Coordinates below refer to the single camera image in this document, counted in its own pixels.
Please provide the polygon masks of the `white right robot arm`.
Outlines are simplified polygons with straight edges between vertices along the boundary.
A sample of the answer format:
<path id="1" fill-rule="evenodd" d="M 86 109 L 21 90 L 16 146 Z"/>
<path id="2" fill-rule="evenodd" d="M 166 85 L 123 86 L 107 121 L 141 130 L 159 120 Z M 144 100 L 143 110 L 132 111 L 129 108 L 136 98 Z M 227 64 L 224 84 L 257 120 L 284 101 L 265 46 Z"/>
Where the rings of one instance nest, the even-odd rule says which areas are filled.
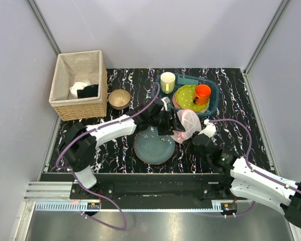
<path id="1" fill-rule="evenodd" d="M 215 123 L 205 120 L 205 128 L 193 137 L 192 144 L 196 153 L 224 176 L 224 182 L 218 186 L 219 196 L 224 199 L 236 196 L 268 206 L 301 228 L 301 180 L 289 180 L 250 163 L 250 147 L 245 157 L 218 148 L 211 140 L 216 133 Z"/>

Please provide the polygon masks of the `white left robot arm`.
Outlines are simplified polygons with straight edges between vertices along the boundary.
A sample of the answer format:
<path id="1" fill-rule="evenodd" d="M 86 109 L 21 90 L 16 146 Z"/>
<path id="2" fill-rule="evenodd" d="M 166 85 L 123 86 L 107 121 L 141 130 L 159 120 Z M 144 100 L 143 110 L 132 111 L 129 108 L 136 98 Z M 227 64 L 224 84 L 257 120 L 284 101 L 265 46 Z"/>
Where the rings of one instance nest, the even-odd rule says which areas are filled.
<path id="1" fill-rule="evenodd" d="M 136 132 L 156 127 L 160 136 L 172 136 L 174 131 L 184 132 L 176 109 L 168 108 L 163 99 L 154 98 L 146 106 L 141 106 L 121 117 L 91 127 L 74 124 L 66 132 L 56 167 L 60 168 L 64 160 L 81 185 L 81 193 L 88 199 L 98 194 L 97 179 L 90 162 L 97 147 L 122 136 L 130 136 Z"/>

